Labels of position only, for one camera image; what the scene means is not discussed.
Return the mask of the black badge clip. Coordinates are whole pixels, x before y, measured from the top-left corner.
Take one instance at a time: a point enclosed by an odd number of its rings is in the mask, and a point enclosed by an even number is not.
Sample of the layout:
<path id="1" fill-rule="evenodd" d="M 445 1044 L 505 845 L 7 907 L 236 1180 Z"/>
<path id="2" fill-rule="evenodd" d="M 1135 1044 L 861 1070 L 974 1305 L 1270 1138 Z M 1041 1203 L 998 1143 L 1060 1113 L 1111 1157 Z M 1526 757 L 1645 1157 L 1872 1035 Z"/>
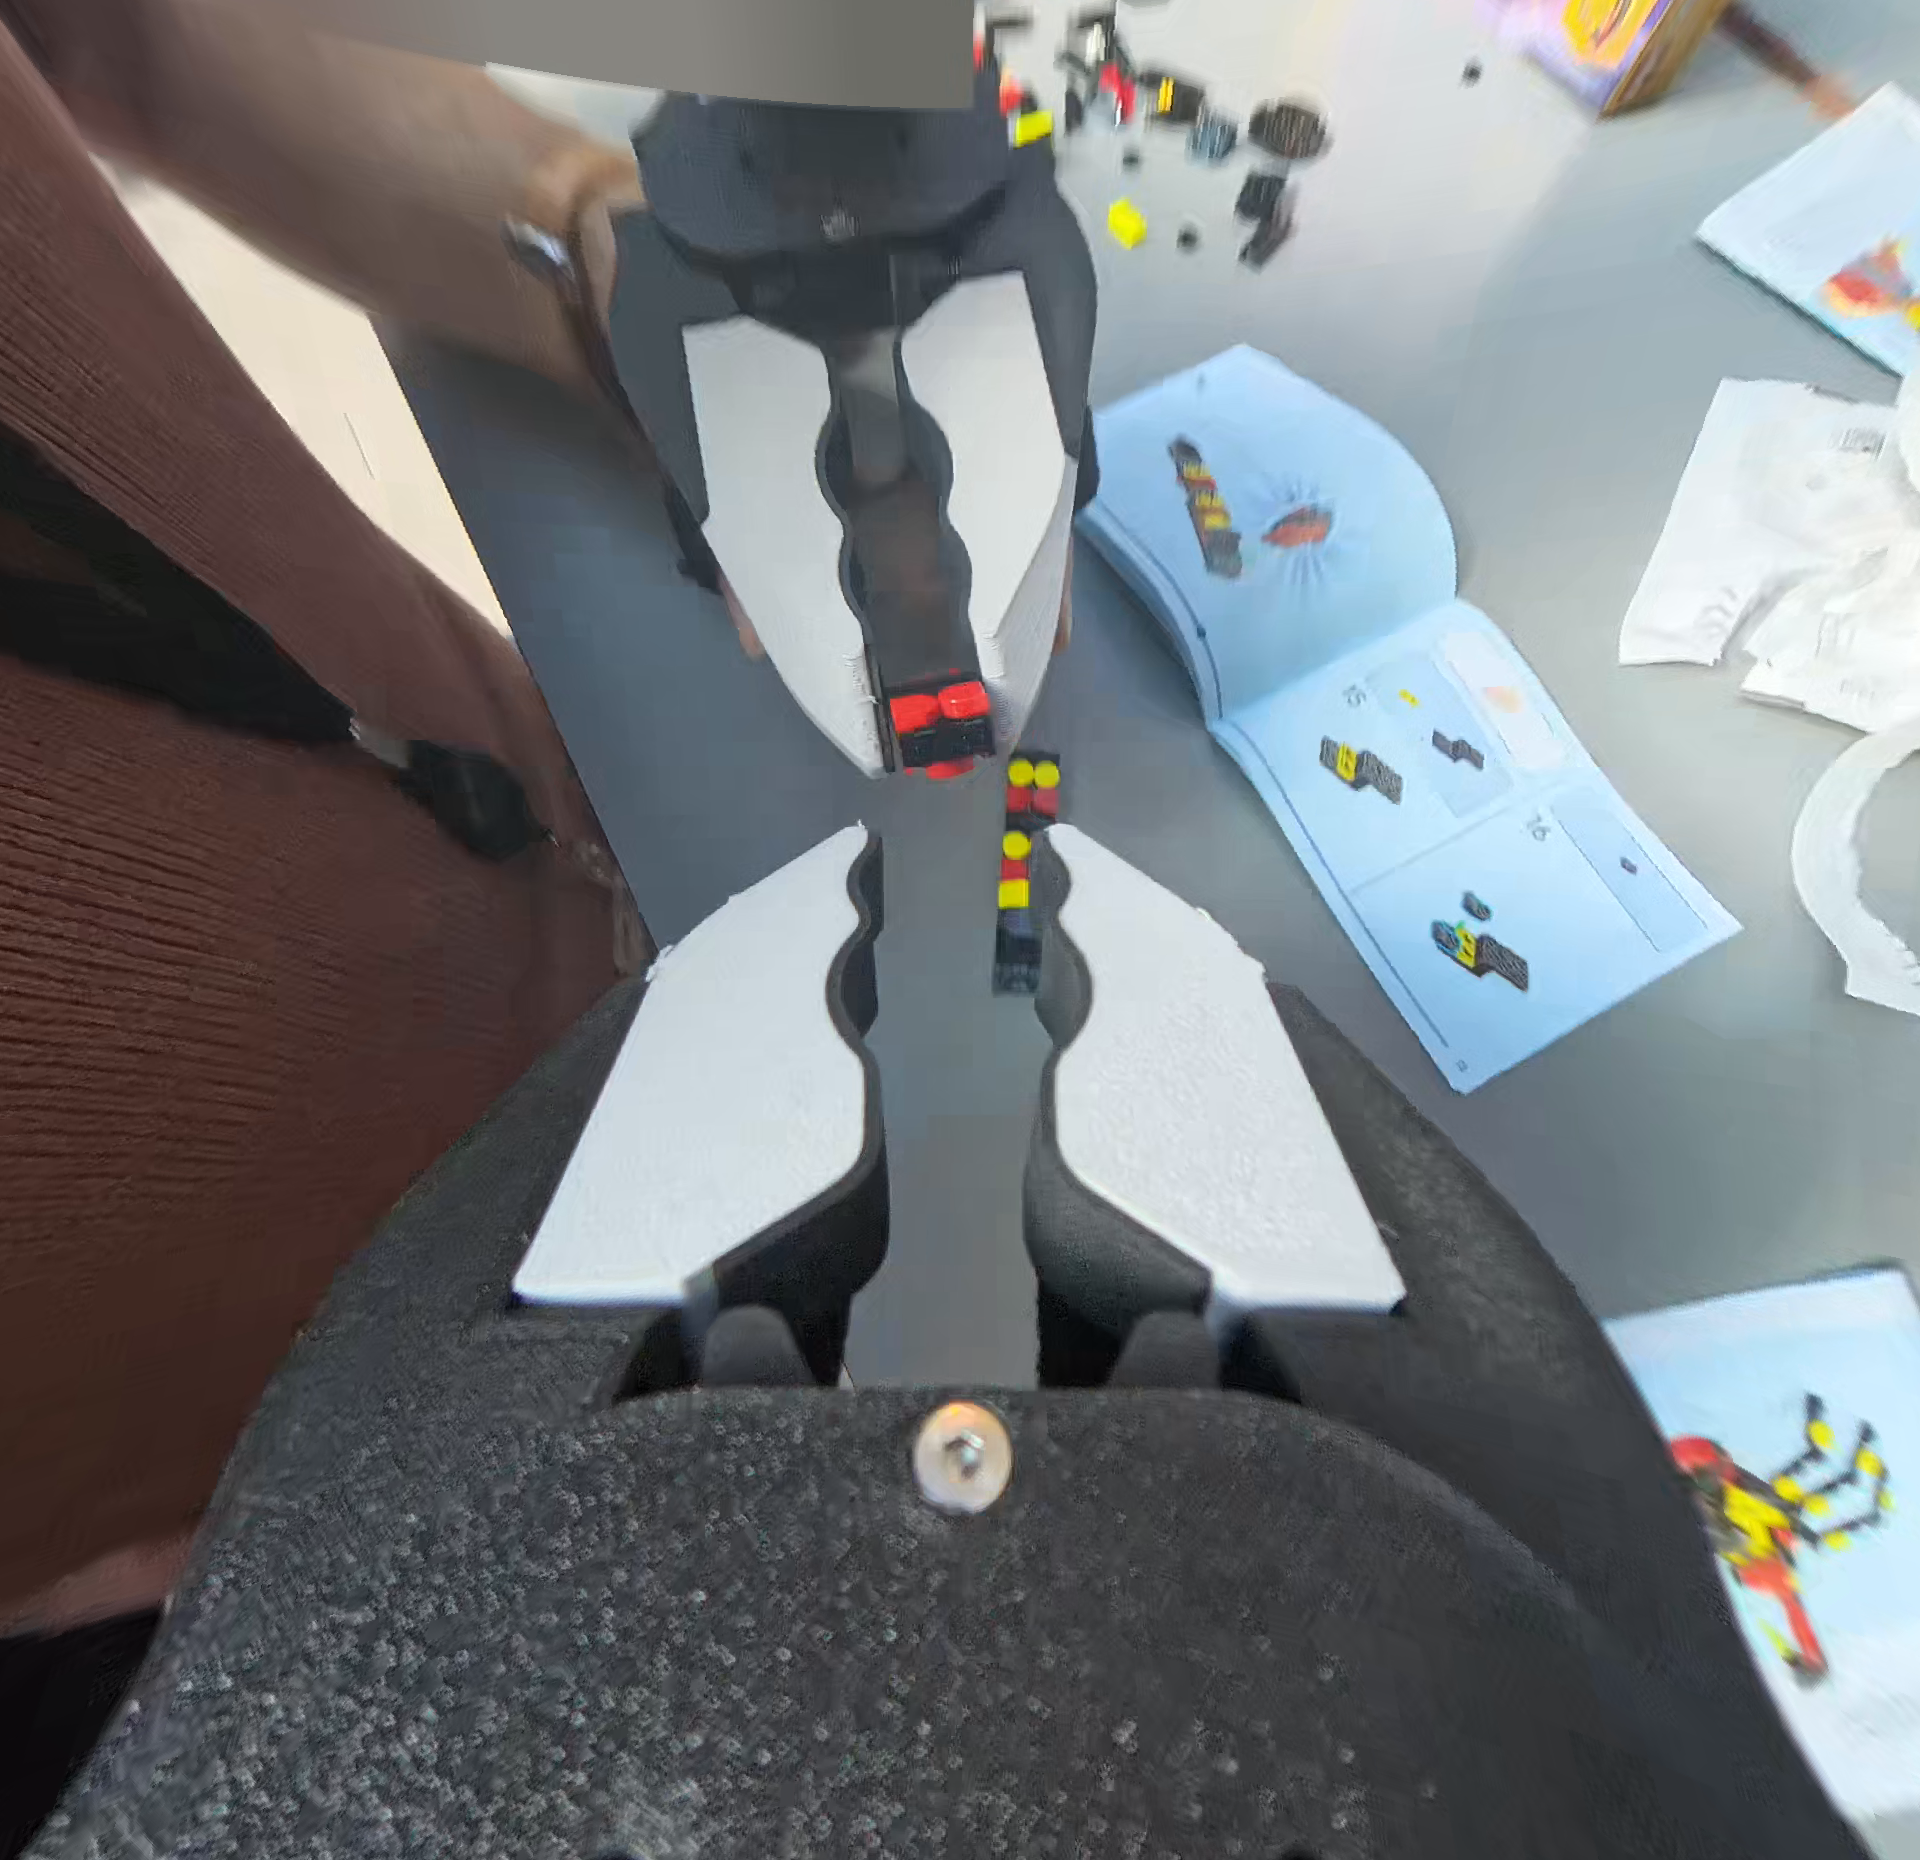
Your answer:
<path id="1" fill-rule="evenodd" d="M 360 719 L 350 720 L 350 739 L 467 854 L 509 865 L 551 845 L 552 834 L 520 778 L 488 751 L 401 739 Z"/>

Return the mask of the grey desk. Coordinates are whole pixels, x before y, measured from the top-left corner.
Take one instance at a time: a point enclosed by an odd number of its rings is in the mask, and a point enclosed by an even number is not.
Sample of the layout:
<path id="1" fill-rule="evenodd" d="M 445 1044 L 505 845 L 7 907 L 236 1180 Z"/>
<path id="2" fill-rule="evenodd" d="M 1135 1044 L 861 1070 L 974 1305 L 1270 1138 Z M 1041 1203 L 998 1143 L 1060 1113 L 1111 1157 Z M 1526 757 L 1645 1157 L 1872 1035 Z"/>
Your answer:
<path id="1" fill-rule="evenodd" d="M 1331 144 L 1294 178 L 1294 237 L 1260 273 L 1236 264 L 1227 170 L 1152 138 L 1125 178 L 1111 138 L 1064 144 L 1099 266 L 1095 400 L 1246 340 L 1374 416 L 1438 487 L 1464 597 L 1743 932 L 1456 1094 L 1199 724 L 1159 628 L 1088 552 L 1036 717 L 1069 819 L 1304 989 L 1596 1313 L 1916 1265 L 1916 1023 L 1843 994 L 1789 876 L 1793 816 L 1848 737 L 1748 702 L 1732 667 L 1616 659 L 1719 381 L 1889 393 L 1693 241 L 1819 132 L 1812 108 L 1714 39 L 1662 103 L 1596 121 L 1464 0 L 1168 0 L 1123 25 L 1236 111 L 1320 103 Z M 1046 1042 L 1029 1004 L 990 994 L 995 789 L 865 782 L 676 576 L 655 488 L 594 410 L 378 335 L 662 942 L 854 819 L 881 834 L 894 1238 L 852 1374 L 1021 1382 L 1020 1180 Z"/>

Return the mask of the torn white paper bag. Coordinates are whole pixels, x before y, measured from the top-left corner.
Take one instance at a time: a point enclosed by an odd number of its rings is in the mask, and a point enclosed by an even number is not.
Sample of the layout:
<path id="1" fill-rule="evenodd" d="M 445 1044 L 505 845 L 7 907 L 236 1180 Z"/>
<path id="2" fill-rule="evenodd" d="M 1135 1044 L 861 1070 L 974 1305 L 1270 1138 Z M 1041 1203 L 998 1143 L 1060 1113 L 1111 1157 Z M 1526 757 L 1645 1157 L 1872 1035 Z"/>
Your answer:
<path id="1" fill-rule="evenodd" d="M 1743 659 L 1749 698 L 1876 734 L 1917 714 L 1917 388 L 1719 384 L 1618 625 L 1628 667 Z"/>

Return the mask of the curved white paper scrap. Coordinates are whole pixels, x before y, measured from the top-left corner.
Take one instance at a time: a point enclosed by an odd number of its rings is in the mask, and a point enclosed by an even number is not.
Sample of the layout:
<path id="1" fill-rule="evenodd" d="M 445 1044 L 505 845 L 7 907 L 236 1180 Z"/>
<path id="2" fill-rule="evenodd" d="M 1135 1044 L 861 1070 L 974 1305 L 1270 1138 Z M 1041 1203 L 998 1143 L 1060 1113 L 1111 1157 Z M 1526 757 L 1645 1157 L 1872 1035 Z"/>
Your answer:
<path id="1" fill-rule="evenodd" d="M 1917 957 L 1863 899 L 1858 827 L 1883 778 L 1916 750 L 1917 720 L 1845 747 L 1812 786 L 1789 840 L 1796 900 L 1833 949 L 1843 990 L 1907 1018 L 1917 1018 Z"/>

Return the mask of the person's left forearm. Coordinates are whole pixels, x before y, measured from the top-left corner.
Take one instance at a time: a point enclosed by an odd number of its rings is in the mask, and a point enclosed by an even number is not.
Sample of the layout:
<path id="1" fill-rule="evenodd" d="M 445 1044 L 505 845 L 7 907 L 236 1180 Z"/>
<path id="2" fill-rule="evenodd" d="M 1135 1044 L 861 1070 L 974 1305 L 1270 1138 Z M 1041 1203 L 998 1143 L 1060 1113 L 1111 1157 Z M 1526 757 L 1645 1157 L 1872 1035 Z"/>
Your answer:
<path id="1" fill-rule="evenodd" d="M 202 0 L 5 0 L 5 26 L 114 165 L 376 320 L 619 402 L 631 149 L 480 66 Z"/>

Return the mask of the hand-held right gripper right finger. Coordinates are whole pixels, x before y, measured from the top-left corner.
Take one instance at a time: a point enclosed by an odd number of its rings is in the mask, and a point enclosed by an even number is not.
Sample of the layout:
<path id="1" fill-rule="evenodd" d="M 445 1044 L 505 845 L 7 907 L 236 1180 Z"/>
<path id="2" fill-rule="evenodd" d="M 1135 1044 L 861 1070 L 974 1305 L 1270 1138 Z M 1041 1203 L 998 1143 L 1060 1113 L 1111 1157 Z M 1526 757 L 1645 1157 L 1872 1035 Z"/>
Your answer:
<path id="1" fill-rule="evenodd" d="M 1036 876 L 1041 1286 L 1084 1318 L 1388 1313 L 1404 1279 L 1263 966 L 1075 826 L 1040 838 Z"/>

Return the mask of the booklet with red spider picture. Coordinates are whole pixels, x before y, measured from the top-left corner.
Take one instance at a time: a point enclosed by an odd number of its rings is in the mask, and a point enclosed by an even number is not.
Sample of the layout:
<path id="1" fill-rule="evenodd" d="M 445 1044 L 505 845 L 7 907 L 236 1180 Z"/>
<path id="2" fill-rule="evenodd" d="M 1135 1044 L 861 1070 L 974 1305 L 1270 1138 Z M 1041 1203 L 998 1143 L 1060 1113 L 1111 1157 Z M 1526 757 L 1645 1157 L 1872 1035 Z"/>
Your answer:
<path id="1" fill-rule="evenodd" d="M 1917 1303 L 1897 1265 L 1606 1322 L 1741 1636 L 1858 1825 L 1917 1806 Z"/>

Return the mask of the black yellow red brick strip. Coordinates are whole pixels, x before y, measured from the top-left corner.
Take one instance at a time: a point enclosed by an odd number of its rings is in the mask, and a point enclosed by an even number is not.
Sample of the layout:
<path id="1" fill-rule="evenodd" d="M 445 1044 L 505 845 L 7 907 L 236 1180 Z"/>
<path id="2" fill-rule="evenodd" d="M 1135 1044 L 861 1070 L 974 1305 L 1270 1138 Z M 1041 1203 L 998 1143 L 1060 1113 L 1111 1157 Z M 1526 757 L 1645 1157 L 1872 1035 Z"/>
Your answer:
<path id="1" fill-rule="evenodd" d="M 1062 813 L 1064 760 L 1054 750 L 1020 750 L 1001 776 L 995 874 L 990 994 L 1031 997 L 1044 966 L 1044 928 L 1036 905 L 1037 840 Z"/>

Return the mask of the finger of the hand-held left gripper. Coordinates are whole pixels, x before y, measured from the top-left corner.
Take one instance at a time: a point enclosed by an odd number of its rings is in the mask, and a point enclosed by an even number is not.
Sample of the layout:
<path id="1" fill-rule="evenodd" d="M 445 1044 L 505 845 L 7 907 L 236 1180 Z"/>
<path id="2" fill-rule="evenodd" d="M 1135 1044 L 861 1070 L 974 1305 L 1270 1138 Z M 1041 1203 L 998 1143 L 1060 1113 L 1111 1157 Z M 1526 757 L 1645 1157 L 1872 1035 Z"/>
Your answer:
<path id="1" fill-rule="evenodd" d="M 684 335 L 723 596 L 814 730 L 861 775 L 890 775 L 866 628 L 849 599 L 849 519 L 825 474 L 844 396 L 877 399 L 887 327 L 825 340 L 736 315 Z"/>
<path id="2" fill-rule="evenodd" d="M 1075 455 L 1025 276 L 963 281 L 904 335 L 904 384 L 944 448 L 944 524 L 998 739 L 1021 739 L 1069 613 Z"/>

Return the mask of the red black brick assembly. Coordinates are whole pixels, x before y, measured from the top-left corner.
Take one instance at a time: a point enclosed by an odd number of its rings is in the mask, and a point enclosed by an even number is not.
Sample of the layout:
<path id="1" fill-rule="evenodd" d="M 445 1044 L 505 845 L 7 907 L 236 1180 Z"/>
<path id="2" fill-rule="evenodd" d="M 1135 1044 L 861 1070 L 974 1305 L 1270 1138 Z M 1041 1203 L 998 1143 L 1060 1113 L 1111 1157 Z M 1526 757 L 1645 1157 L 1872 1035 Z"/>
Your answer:
<path id="1" fill-rule="evenodd" d="M 977 675 L 908 682 L 883 695 L 877 714 L 894 771 L 949 780 L 995 757 L 995 705 Z"/>

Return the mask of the pile of loose toy bricks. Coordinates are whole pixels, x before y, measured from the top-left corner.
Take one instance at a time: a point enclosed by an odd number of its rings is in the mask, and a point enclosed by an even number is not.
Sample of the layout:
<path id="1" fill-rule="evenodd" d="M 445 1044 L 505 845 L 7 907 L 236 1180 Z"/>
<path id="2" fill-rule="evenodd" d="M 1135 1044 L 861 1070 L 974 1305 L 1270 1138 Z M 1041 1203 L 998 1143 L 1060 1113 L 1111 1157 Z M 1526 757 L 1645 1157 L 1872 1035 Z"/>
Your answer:
<path id="1" fill-rule="evenodd" d="M 1260 273 L 1294 237 L 1294 174 L 1331 144 L 1320 103 L 1270 98 L 1247 111 L 1222 101 L 1216 81 L 1137 51 L 1125 35 L 1131 6 L 1168 0 L 1086 0 L 1071 5 L 1052 49 L 1052 90 L 1011 63 L 1011 39 L 1040 22 L 1020 0 L 976 0 L 974 64 L 992 71 L 998 111 L 1015 147 L 1050 147 L 1095 130 L 1116 140 L 1116 169 L 1138 178 L 1152 138 L 1179 144 L 1188 163 L 1222 170 L 1244 162 L 1231 201 L 1236 264 Z"/>

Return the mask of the purple toy brick box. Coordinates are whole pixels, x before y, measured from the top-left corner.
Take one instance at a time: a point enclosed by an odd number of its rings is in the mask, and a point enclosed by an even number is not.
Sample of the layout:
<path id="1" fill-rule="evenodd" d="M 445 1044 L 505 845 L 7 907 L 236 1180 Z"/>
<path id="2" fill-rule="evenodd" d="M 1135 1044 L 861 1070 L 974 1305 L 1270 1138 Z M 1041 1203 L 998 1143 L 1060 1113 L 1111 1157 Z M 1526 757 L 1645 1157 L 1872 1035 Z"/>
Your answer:
<path id="1" fill-rule="evenodd" d="M 1466 3 L 1505 51 L 1615 120 L 1664 100 L 1735 0 Z"/>

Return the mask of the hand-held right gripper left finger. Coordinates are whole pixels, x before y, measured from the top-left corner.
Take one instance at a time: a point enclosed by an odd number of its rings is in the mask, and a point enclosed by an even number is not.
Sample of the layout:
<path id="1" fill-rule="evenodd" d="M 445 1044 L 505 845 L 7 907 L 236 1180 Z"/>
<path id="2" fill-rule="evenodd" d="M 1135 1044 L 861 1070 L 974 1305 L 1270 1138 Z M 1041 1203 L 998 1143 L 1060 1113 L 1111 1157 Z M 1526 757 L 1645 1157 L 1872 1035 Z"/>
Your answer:
<path id="1" fill-rule="evenodd" d="M 881 840 L 852 822 L 647 969 L 514 1277 L 543 1310 L 831 1313 L 887 1242 L 873 944 Z"/>

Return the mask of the open light blue instruction booklet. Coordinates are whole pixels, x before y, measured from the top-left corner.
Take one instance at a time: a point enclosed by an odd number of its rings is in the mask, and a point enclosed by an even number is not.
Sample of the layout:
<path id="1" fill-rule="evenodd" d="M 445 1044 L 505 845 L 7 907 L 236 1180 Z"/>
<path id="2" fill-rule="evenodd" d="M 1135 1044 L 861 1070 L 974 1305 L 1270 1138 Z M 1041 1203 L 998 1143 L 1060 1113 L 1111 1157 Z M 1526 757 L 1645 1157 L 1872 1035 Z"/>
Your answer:
<path id="1" fill-rule="evenodd" d="M 1741 934 L 1460 597 L 1378 421 L 1239 346 L 1093 430 L 1086 540 L 1456 1093 Z"/>

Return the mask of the closed light blue booklet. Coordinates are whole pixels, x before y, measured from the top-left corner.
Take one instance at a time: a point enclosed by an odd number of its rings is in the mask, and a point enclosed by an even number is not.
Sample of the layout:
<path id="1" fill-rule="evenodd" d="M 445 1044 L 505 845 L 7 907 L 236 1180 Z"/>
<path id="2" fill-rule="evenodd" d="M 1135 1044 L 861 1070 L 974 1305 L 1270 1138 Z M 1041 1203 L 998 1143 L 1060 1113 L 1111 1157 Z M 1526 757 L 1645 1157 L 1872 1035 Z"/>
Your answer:
<path id="1" fill-rule="evenodd" d="M 1735 193 L 1701 248 L 1889 373 L 1917 363 L 1917 101 L 1885 85 Z"/>

